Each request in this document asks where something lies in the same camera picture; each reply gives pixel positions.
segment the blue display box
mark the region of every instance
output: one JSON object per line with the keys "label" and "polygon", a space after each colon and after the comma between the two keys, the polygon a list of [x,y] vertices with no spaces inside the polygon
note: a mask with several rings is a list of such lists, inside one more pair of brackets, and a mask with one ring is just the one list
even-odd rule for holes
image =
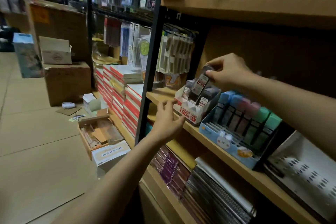
{"label": "blue display box", "polygon": [[41,61],[31,34],[14,33],[13,45],[22,78],[44,77]]}
{"label": "blue display box", "polygon": [[[238,159],[246,167],[253,169],[260,160],[260,156],[256,156],[253,152],[247,149],[242,144],[242,137],[236,133],[230,132],[227,128],[216,132],[211,125],[212,117],[215,113],[216,107],[202,120],[199,126],[199,132],[217,144],[220,148],[227,153]],[[231,135],[232,140],[225,138],[226,135]]]}

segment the wooden shelf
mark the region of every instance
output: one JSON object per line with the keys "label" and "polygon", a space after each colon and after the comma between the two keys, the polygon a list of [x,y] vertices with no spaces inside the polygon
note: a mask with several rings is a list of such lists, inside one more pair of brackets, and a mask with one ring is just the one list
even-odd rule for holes
{"label": "wooden shelf", "polygon": [[[96,98],[100,98],[99,92],[96,90],[92,91],[92,94],[96,97]],[[124,126],[124,124],[121,122],[121,120],[119,119],[119,117],[114,113],[113,110],[111,110],[110,108],[108,109],[108,112],[111,114],[110,118],[111,120],[114,122],[115,126],[118,128],[118,130],[120,131],[121,135],[125,138],[126,143],[128,144],[128,146],[133,149],[134,148],[134,137],[131,135],[130,132],[128,132],[127,128]]]}
{"label": "wooden shelf", "polygon": [[148,166],[142,178],[171,223],[196,224],[188,210],[178,201],[153,167]]}
{"label": "wooden shelf", "polygon": [[[165,100],[173,100],[175,90],[169,88],[155,89],[152,92],[147,92],[146,97],[149,98],[156,105]],[[294,221],[298,223],[319,223],[313,216],[311,216],[303,207],[301,207],[294,199],[292,199],[286,192],[284,192],[275,182],[273,182],[267,175],[252,171],[239,162],[236,158],[222,150],[215,143],[210,141],[207,137],[198,132],[198,128],[185,122],[183,128],[193,135],[198,141],[212,151],[223,162],[235,170],[241,177],[254,186],[259,192],[266,196],[276,206],[288,214]]]}
{"label": "wooden shelf", "polygon": [[336,28],[336,0],[162,0],[183,14],[317,29]]}

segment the tile floor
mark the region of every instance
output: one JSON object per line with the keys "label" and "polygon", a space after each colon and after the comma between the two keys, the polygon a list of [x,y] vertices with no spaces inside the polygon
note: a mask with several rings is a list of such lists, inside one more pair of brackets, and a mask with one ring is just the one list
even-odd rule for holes
{"label": "tile floor", "polygon": [[49,224],[96,181],[77,122],[57,108],[44,78],[22,79],[15,53],[0,52],[2,224]]}

